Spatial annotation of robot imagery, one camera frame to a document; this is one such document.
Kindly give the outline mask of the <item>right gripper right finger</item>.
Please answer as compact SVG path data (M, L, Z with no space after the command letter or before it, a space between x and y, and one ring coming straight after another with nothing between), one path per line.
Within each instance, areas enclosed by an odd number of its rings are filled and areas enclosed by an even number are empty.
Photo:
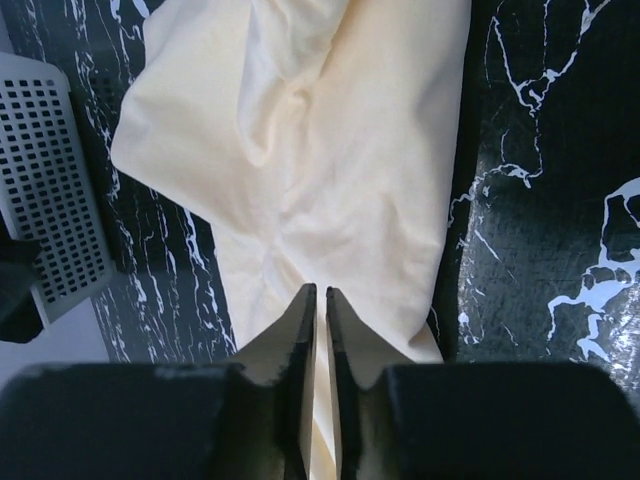
M639 421L602 370L413 363L327 297L342 479L635 479Z

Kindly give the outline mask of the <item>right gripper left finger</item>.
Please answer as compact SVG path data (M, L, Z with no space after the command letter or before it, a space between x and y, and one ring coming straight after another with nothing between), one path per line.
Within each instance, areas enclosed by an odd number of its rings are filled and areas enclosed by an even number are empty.
M212 364L39 364L1 393L5 479L306 479L317 289Z

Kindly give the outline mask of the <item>peach t shirt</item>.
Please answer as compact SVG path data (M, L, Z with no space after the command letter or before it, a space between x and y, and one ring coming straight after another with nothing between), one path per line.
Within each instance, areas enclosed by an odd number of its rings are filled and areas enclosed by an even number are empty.
M111 145L211 227L238 347L300 287L411 360L447 232L467 1L166 1Z

